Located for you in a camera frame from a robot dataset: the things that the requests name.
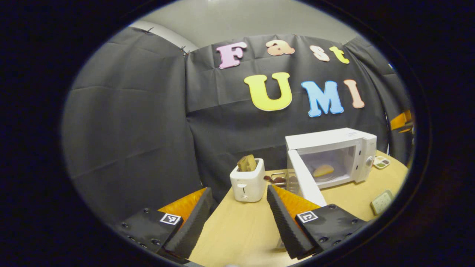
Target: microwave door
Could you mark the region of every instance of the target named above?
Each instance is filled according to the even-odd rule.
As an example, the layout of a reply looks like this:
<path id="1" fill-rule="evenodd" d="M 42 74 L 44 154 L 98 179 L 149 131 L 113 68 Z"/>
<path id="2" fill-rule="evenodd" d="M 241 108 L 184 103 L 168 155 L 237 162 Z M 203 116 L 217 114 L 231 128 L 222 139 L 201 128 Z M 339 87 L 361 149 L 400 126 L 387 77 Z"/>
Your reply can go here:
<path id="1" fill-rule="evenodd" d="M 315 183 L 314 178 L 308 171 L 307 166 L 298 154 L 297 150 L 289 150 L 287 153 L 297 176 L 299 195 L 320 207 L 326 206 L 327 204 L 325 198 L 320 192 L 320 189 Z"/>

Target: microwave control knob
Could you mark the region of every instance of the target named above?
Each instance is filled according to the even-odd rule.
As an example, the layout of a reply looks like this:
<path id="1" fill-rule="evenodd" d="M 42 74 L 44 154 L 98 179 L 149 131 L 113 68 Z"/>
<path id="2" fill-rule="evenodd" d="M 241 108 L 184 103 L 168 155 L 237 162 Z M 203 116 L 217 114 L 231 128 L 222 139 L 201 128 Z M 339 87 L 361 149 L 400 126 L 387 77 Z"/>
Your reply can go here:
<path id="1" fill-rule="evenodd" d="M 366 160 L 366 165 L 370 166 L 373 165 L 373 157 L 369 157 L 367 160 Z"/>

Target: wooden table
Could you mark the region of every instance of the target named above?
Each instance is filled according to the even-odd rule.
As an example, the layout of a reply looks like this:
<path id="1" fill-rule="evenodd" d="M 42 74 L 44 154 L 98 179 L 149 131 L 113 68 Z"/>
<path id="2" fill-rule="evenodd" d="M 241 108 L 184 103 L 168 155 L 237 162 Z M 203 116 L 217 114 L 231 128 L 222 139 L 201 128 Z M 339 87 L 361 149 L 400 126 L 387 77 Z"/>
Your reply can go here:
<path id="1" fill-rule="evenodd" d="M 386 189 L 395 196 L 408 170 L 380 151 L 376 155 L 388 158 L 391 164 L 382 170 L 373 167 L 364 182 L 322 189 L 327 204 L 336 204 L 363 220 L 375 218 L 371 201 Z M 266 171 L 266 175 L 274 172 L 286 170 Z M 267 190 L 258 202 L 239 202 L 231 188 L 206 221 L 189 260 L 206 267 L 281 267 L 304 260 L 291 259 L 285 250 L 276 248 L 280 235 L 266 196 Z"/>

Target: white microwave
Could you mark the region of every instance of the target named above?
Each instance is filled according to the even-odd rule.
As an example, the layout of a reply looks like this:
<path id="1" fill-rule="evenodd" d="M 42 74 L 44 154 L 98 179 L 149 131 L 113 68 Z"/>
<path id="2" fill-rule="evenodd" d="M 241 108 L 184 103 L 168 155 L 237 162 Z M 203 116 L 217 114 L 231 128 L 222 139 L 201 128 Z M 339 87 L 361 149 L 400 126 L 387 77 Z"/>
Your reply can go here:
<path id="1" fill-rule="evenodd" d="M 320 189 L 366 180 L 376 157 L 376 136 L 350 128 L 286 136 L 285 143 L 285 188 L 321 207 L 326 201 Z M 322 165 L 333 172 L 315 178 L 313 172 Z"/>

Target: white toaster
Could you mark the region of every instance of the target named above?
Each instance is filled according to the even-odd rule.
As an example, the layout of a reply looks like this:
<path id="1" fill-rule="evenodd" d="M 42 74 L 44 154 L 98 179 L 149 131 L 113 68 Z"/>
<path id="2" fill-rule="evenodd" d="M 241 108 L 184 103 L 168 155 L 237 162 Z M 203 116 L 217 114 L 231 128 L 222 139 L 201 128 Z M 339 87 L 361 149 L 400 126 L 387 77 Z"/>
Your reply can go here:
<path id="1" fill-rule="evenodd" d="M 264 175 L 266 170 L 264 168 L 263 159 L 255 159 L 257 167 L 252 172 L 240 172 L 239 167 L 236 166 L 229 175 L 231 185 L 234 191 L 234 198 L 242 202 L 256 202 L 261 200 L 266 188 L 266 181 Z"/>

